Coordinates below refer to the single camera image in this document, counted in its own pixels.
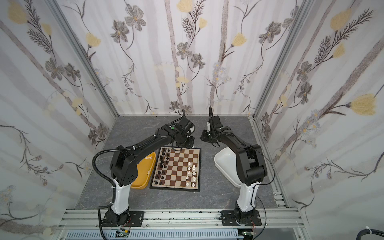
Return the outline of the white plastic tray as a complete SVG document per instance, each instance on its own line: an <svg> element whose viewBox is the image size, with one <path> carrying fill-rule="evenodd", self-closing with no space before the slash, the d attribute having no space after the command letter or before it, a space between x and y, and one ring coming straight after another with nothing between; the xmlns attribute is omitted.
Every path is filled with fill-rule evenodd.
<svg viewBox="0 0 384 240"><path fill-rule="evenodd" d="M216 168L236 188L241 187L241 181L237 174L236 155L230 148L224 148L214 157Z"/></svg>

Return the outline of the brown folding chess board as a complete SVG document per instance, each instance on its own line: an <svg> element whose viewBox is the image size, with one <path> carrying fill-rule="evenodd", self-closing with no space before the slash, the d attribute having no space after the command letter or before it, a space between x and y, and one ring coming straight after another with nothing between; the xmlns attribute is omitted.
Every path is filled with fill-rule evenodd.
<svg viewBox="0 0 384 240"><path fill-rule="evenodd" d="M200 191L201 149L161 147L150 189Z"/></svg>

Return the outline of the yellow plastic tray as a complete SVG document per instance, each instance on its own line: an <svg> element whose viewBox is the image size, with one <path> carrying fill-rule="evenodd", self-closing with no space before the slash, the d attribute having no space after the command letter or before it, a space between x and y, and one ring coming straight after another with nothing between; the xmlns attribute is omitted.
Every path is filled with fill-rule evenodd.
<svg viewBox="0 0 384 240"><path fill-rule="evenodd" d="M138 177L132 183L131 188L136 190L145 189L150 181L154 165L156 163L156 153L152 152L137 165L138 167Z"/></svg>

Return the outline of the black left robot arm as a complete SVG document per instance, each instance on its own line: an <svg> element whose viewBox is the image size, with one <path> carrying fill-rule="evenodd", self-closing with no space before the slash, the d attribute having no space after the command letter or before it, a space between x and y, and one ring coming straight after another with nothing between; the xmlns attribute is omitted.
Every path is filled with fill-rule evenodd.
<svg viewBox="0 0 384 240"><path fill-rule="evenodd" d="M138 177L137 165L149 154L165 145L175 143L180 148L192 148L195 125L186 117L180 117L157 129L151 137L130 147L116 149L110 165L113 201L105 214L105 221L122 226L130 220L129 194L132 183Z"/></svg>

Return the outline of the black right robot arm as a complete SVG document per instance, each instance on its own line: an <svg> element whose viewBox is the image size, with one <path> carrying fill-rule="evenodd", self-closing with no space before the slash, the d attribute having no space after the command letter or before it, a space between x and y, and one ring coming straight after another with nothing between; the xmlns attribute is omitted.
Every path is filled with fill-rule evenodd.
<svg viewBox="0 0 384 240"><path fill-rule="evenodd" d="M233 168L241 182L239 198L234 215L240 225L256 217L256 193L268 175L265 158L259 145L252 145L236 136L230 127L223 126L219 116L210 113L207 130L203 130L201 140L218 147L220 143L229 147L235 154Z"/></svg>

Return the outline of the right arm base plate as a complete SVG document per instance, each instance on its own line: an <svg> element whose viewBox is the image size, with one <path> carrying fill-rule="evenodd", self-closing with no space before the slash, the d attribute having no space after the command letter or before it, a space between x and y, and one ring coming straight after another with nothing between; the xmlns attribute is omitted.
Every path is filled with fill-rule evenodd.
<svg viewBox="0 0 384 240"><path fill-rule="evenodd" d="M221 211L219 220L224 227L252 227L261 226L262 221L258 211L240 212L239 210Z"/></svg>

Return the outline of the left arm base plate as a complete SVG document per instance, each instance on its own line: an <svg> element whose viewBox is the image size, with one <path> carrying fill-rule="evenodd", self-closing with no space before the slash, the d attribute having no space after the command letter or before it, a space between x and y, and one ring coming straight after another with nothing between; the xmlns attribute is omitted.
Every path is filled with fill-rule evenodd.
<svg viewBox="0 0 384 240"><path fill-rule="evenodd" d="M125 211L117 215L108 210L101 218L102 227L141 227L144 220L144 211Z"/></svg>

